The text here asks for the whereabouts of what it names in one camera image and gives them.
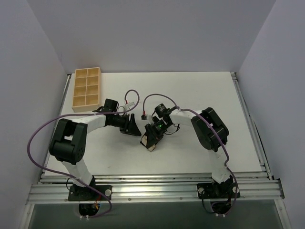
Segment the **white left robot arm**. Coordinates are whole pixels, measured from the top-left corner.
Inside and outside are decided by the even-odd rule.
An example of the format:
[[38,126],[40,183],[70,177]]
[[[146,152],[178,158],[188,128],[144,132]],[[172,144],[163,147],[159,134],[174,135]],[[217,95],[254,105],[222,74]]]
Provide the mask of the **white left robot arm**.
[[87,134],[107,126],[119,128],[122,134],[141,136],[134,114],[105,112],[72,120],[60,119],[51,140],[49,153],[66,167],[73,185],[80,188],[79,195],[85,200],[91,200],[96,195],[94,176],[83,159]]

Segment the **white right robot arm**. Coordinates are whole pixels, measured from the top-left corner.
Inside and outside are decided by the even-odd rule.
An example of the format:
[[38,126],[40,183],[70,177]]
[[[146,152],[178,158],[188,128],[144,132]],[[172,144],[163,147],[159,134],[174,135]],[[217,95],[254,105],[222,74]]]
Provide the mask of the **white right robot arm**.
[[225,147],[229,130],[216,111],[211,107],[194,111],[177,107],[166,108],[164,104],[160,104],[155,108],[155,113],[157,116],[152,118],[152,123],[145,125],[141,144],[149,151],[153,151],[169,127],[192,127],[200,144],[209,152],[212,179],[215,181],[211,186],[212,192],[217,197],[224,196],[229,191],[226,181],[233,176],[227,165],[229,156]]

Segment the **black underwear with beige waistband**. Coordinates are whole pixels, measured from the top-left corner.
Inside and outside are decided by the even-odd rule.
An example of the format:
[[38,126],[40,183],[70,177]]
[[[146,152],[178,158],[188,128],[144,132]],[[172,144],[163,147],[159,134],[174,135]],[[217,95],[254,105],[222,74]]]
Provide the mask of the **black underwear with beige waistband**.
[[144,135],[141,137],[140,144],[148,151],[152,152],[156,148],[156,145],[162,140],[163,136],[163,132],[146,130]]

